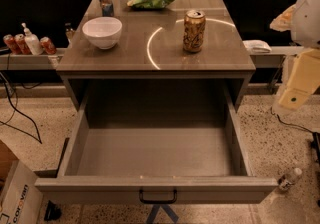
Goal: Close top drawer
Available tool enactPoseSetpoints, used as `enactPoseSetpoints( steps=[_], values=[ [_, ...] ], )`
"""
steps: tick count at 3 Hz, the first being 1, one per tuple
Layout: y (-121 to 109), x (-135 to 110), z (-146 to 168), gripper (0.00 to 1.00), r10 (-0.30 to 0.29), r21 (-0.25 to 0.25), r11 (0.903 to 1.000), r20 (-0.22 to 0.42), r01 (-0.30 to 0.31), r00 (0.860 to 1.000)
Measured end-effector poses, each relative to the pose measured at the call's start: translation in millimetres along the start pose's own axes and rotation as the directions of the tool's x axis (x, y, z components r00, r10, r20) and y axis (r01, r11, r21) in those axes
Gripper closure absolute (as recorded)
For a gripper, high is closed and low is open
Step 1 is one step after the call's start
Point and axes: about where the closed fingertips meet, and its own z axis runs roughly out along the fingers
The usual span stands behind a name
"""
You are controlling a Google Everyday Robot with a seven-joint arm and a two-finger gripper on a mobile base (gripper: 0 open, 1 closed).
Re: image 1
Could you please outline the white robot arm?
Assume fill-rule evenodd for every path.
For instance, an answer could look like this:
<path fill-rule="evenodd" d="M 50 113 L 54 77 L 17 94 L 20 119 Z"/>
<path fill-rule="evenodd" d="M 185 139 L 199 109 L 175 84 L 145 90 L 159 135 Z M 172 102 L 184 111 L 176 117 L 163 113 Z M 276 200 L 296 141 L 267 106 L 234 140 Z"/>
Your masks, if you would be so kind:
<path fill-rule="evenodd" d="M 289 30 L 291 39 L 304 47 L 293 58 L 289 77 L 273 103 L 276 114 L 286 115 L 299 109 L 320 87 L 320 0 L 297 0 L 271 22 L 270 28 Z"/>

